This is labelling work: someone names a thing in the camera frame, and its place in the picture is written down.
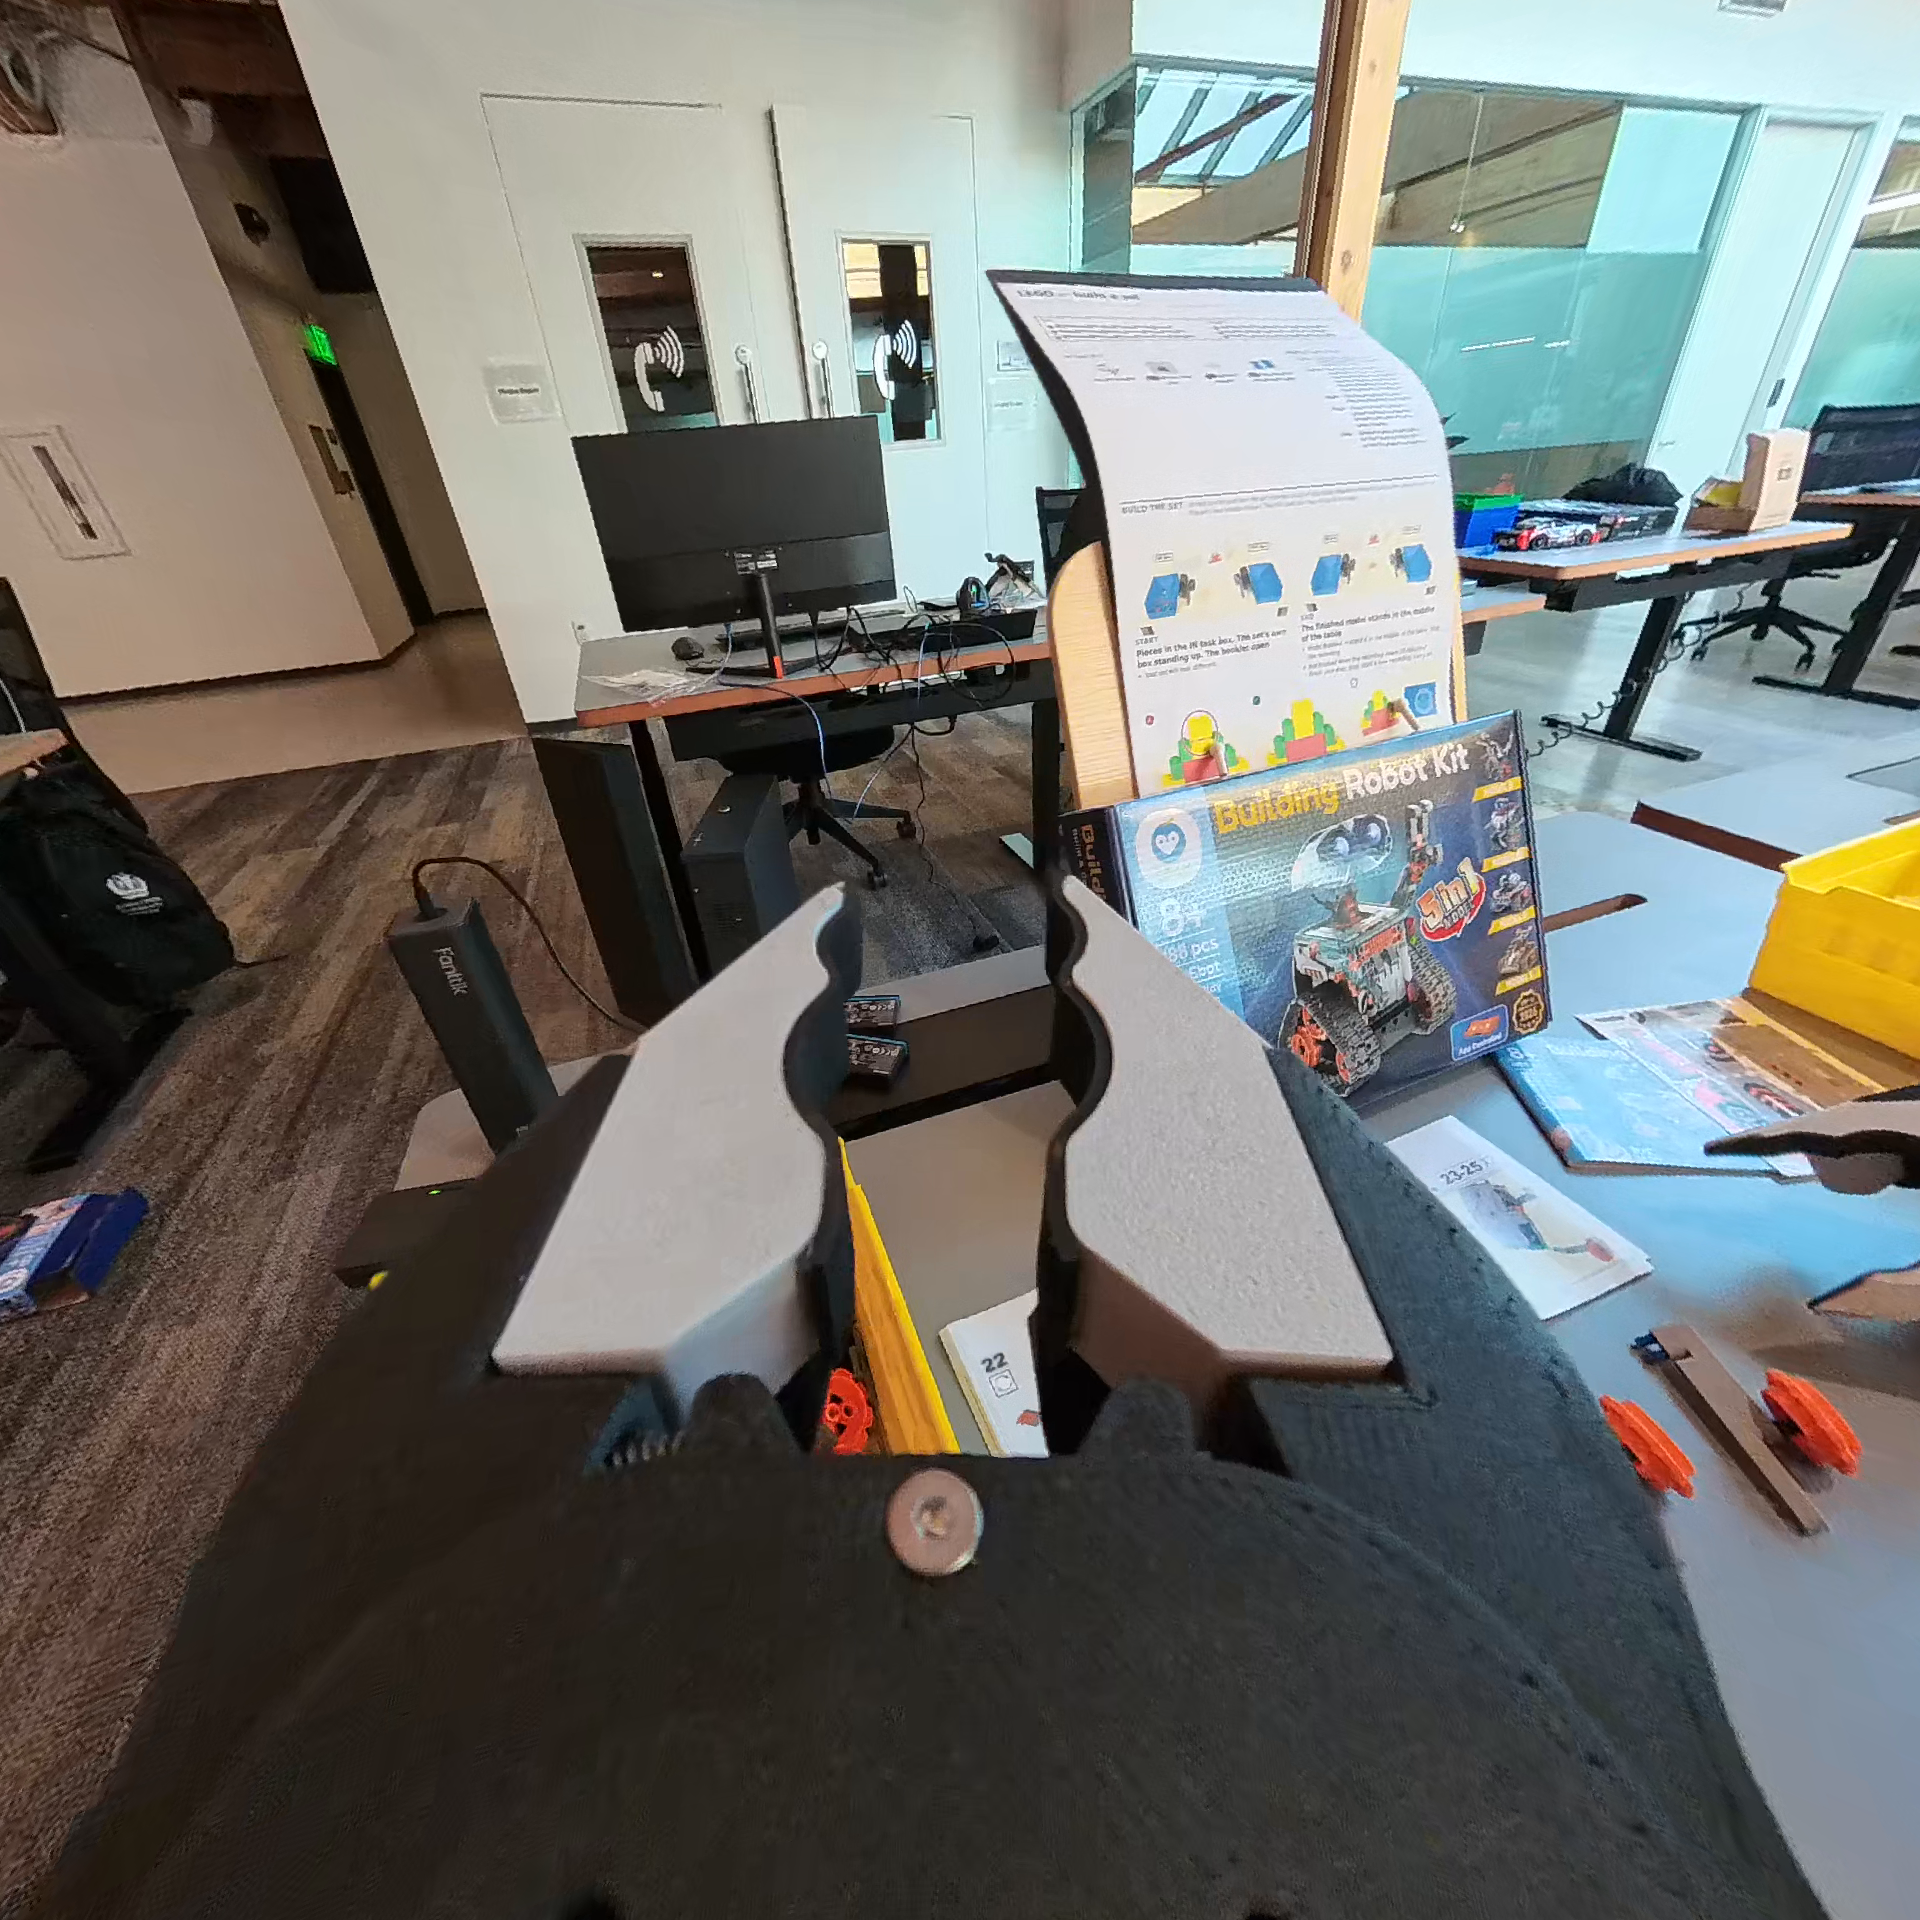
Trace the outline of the blue instruction manual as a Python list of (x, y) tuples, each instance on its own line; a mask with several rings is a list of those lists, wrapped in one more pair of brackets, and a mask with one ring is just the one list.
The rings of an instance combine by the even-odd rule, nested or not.
[(1573, 1170), (1751, 1172), (1786, 1182), (1807, 1175), (1797, 1157), (1708, 1155), (1706, 1146), (1722, 1139), (1710, 1116), (1610, 1040), (1519, 1040), (1495, 1061), (1558, 1162)]

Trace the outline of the wooden poster board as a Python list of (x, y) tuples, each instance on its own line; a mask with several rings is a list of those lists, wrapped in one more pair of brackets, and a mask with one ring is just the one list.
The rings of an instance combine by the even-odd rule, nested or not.
[(1046, 591), (1046, 646), (1071, 802), (1104, 808), (1136, 800), (1120, 634), (1104, 542), (1069, 552)]

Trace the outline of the black office chair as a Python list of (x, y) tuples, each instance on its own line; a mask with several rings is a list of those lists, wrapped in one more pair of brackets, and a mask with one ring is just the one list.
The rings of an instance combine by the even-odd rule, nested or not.
[(791, 743), (776, 748), (762, 765), (766, 775), (795, 791), (795, 797), (784, 802), (786, 839), (803, 835), (812, 845), (832, 839), (856, 858), (872, 892), (888, 884), (888, 870), (879, 855), (856, 836), (855, 822), (891, 822), (901, 839), (915, 840), (919, 836), (915, 816), (898, 807), (870, 805), (867, 789), (856, 800), (842, 797), (832, 791), (832, 778), (860, 768), (879, 768), (886, 754), (898, 748), (901, 738), (898, 727), (826, 734), (812, 744)]
[(1838, 653), (1845, 640), (1845, 629), (1812, 612), (1787, 605), (1787, 590), (1810, 580), (1831, 583), (1840, 576), (1843, 566), (1838, 563), (1816, 563), (1812, 566), (1792, 568), (1780, 578), (1771, 578), (1756, 591), (1742, 587), (1734, 594), (1734, 603), (1725, 611), (1694, 616), (1677, 629), (1682, 658), (1703, 663), (1718, 637), (1790, 637), (1799, 646), (1794, 671), (1807, 675), (1812, 663), (1820, 658), (1816, 648), (1821, 645), (1829, 646), (1829, 658)]

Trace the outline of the yellow plastic bin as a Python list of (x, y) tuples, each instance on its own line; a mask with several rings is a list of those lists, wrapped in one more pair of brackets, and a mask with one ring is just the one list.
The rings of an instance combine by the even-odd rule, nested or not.
[(1918, 820), (1782, 867), (1749, 988), (1918, 1059)]
[(845, 1367), (868, 1387), (875, 1428), (867, 1456), (958, 1452), (952, 1421), (904, 1306), (872, 1207), (842, 1155), (855, 1277), (855, 1322)]

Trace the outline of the white phone booth door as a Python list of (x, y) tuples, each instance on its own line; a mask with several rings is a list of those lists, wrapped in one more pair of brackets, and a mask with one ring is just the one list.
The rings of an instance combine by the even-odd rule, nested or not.
[(975, 143), (965, 114), (770, 109), (806, 408), (896, 407), (920, 375), (926, 445), (975, 456), (984, 422)]
[(483, 99), (573, 437), (767, 419), (723, 114)]

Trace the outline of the small blue cardboard box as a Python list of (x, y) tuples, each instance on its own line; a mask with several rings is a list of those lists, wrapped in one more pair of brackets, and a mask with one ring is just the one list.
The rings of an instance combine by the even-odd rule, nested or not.
[(2, 1220), (2, 1322), (92, 1298), (150, 1211), (138, 1188), (79, 1190)]

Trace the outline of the toy car box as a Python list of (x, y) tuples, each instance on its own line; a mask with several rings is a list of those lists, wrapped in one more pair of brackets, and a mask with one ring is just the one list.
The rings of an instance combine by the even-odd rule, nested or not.
[(1674, 527), (1676, 502), (1538, 499), (1495, 531), (1496, 552), (1538, 552), (1589, 544), (1659, 538)]

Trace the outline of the blue robot kit box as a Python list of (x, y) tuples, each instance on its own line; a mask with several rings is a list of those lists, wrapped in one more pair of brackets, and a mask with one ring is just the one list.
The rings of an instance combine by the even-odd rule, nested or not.
[(1552, 1021), (1516, 711), (1062, 816), (1060, 861), (1341, 1096)]

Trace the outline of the black power bank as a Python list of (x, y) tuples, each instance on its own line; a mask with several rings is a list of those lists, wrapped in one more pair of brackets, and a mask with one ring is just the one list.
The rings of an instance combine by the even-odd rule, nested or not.
[(483, 1139), (504, 1152), (560, 1101), (560, 1091), (483, 906), (442, 906), (416, 888), (386, 947)]

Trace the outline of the long brown-edged office desk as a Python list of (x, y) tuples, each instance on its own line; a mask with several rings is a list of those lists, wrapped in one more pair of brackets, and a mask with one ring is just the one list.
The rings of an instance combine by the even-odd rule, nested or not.
[(1584, 736), (1603, 744), (1664, 760), (1699, 760), (1701, 752), (1656, 736), (1642, 736), (1637, 722), (1648, 688), (1669, 661), (1682, 612), (1701, 591), (1742, 584), (1775, 584), (1790, 563), (1853, 533), (1845, 518), (1790, 518), (1751, 535), (1667, 533), (1582, 547), (1475, 549), (1459, 556), (1463, 578), (1516, 584), (1543, 596), (1557, 615), (1615, 605), (1645, 605), (1645, 619), (1612, 699), (1592, 712), (1568, 718), (1546, 712), (1552, 738)]

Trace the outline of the white instruction poster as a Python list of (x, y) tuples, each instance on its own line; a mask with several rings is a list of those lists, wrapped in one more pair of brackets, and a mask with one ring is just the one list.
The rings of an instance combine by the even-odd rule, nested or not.
[(1109, 552), (1138, 800), (1463, 718), (1442, 422), (1328, 293), (1293, 276), (990, 284), (1083, 476), (1087, 544)]

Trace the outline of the black backpack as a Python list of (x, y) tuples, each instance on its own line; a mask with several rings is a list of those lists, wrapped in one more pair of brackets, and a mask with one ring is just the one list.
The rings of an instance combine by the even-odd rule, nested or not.
[(5, 995), (106, 1077), (237, 966), (199, 884), (77, 763), (5, 778), (2, 923)]

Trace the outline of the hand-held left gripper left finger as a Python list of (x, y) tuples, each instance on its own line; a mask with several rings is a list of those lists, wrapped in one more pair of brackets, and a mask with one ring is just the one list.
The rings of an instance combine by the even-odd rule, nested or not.
[(832, 1103), (860, 964), (832, 883), (635, 1045), (495, 1336), (502, 1374), (642, 1379), (672, 1416), (749, 1375), (821, 1414), (855, 1319)]

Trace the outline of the wooden pillar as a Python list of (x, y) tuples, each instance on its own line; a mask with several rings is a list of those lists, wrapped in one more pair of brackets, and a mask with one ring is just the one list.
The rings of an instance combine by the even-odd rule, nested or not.
[(1411, 3), (1325, 3), (1311, 82), (1295, 274), (1359, 320)]

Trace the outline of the orange wheel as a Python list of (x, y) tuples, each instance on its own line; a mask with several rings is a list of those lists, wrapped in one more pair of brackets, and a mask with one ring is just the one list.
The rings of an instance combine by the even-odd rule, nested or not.
[[(1692, 1364), (1692, 1324), (1669, 1322), (1639, 1335), (1630, 1346), (1648, 1380), (1659, 1382), (1670, 1412), (1695, 1424), (1695, 1392)], [(1695, 1498), (1695, 1461), (1664, 1414), (1642, 1398), (1598, 1394), (1598, 1411), (1639, 1480), (1659, 1500), (1692, 1501)]]
[(1648, 1363), (1664, 1371), (1695, 1424), (1792, 1530), (1805, 1539), (1829, 1530), (1794, 1464), (1851, 1479), (1861, 1472), (1862, 1445), (1851, 1421), (1812, 1380), (1766, 1370), (1759, 1392), (1751, 1394), (1706, 1336), (1685, 1324), (1652, 1328), (1639, 1346)]

